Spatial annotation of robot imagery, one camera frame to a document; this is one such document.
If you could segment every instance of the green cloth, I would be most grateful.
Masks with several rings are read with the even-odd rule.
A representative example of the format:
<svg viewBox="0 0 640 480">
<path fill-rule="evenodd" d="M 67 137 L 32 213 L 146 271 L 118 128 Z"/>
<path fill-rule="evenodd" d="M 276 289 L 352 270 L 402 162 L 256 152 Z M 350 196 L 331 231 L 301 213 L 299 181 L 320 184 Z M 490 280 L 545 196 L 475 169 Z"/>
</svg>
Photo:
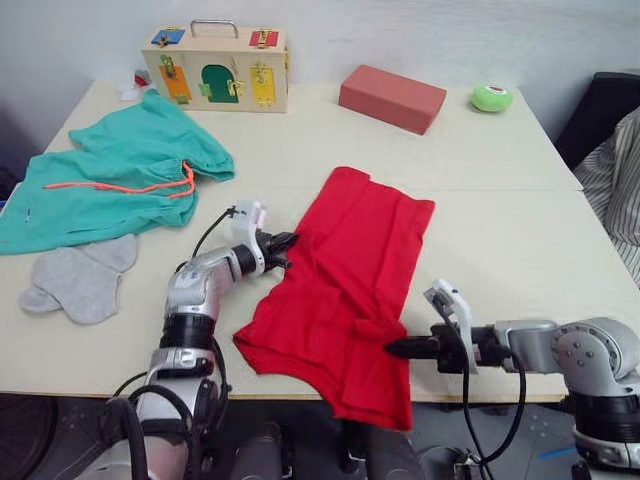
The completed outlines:
<svg viewBox="0 0 640 480">
<path fill-rule="evenodd" d="M 128 188 L 183 180 L 194 172 L 233 178 L 233 158 L 180 108 L 148 91 L 142 102 L 69 132 L 81 149 L 33 157 L 22 185 L 0 216 L 0 254 L 49 250 L 138 233 L 159 225 L 185 225 L 197 196 L 170 199 L 187 185 L 144 194 L 51 183 L 102 182 Z"/>
</svg>

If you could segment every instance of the floor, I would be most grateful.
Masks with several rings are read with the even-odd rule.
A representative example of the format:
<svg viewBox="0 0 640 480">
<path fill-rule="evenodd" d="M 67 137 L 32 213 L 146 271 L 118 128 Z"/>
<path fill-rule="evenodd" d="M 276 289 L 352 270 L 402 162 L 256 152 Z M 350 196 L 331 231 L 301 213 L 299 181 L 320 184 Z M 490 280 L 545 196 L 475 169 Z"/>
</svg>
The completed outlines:
<svg viewBox="0 0 640 480">
<path fill-rule="evenodd" d="M 99 439 L 99 400 L 61 398 L 58 426 L 51 448 L 33 480 L 74 478 L 95 452 Z M 495 448 L 508 430 L 514 408 L 475 408 L 474 423 L 485 451 Z M 226 445 L 220 462 L 206 476 L 224 479 L 228 475 L 235 448 L 248 438 L 256 426 L 275 420 L 295 431 L 296 478 L 298 480 L 359 480 L 364 471 L 343 474 L 336 463 L 336 445 L 340 422 L 331 418 L 324 402 L 232 401 L 221 437 Z M 571 416 L 529 405 L 514 444 L 507 454 L 494 462 L 496 480 L 568 480 L 571 465 L 579 460 L 571 449 Z M 444 445 L 471 448 L 462 412 L 447 411 L 437 405 L 414 405 L 414 429 L 409 437 L 418 452 L 428 479 L 453 479 L 447 467 Z"/>
</svg>

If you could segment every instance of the wooden toy box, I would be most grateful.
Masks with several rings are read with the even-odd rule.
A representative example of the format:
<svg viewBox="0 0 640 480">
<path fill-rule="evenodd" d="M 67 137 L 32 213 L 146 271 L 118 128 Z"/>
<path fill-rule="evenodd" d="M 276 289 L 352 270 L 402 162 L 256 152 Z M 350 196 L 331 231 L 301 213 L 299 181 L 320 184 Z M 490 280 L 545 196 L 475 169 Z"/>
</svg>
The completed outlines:
<svg viewBox="0 0 640 480">
<path fill-rule="evenodd" d="M 286 112 L 285 40 L 279 29 L 194 20 L 157 29 L 142 55 L 160 94 L 183 109 Z"/>
</svg>

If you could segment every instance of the white wall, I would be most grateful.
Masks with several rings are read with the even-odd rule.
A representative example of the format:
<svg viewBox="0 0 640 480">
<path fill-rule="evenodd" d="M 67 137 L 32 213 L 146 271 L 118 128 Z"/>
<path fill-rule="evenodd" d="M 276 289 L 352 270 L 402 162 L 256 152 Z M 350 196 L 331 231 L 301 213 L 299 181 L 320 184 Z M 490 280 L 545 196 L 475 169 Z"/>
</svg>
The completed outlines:
<svg viewBox="0 0 640 480">
<path fill-rule="evenodd" d="M 517 86 L 551 137 L 589 78 L 640 66 L 637 0 L 0 0 L 0 105 L 44 148 L 91 80 L 131 77 L 155 26 L 288 30 L 292 80 L 368 63 L 436 85 Z"/>
</svg>

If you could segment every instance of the green door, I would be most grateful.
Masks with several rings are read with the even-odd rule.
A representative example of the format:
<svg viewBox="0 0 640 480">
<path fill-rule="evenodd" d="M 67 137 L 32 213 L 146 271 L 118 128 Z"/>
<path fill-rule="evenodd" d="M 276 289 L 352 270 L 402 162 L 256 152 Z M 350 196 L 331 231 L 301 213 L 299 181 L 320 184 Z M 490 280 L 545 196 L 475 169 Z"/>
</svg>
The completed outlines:
<svg viewBox="0 0 640 480">
<path fill-rule="evenodd" d="M 207 65 L 202 69 L 203 92 L 211 103 L 238 103 L 233 74 L 222 65 Z"/>
</svg>

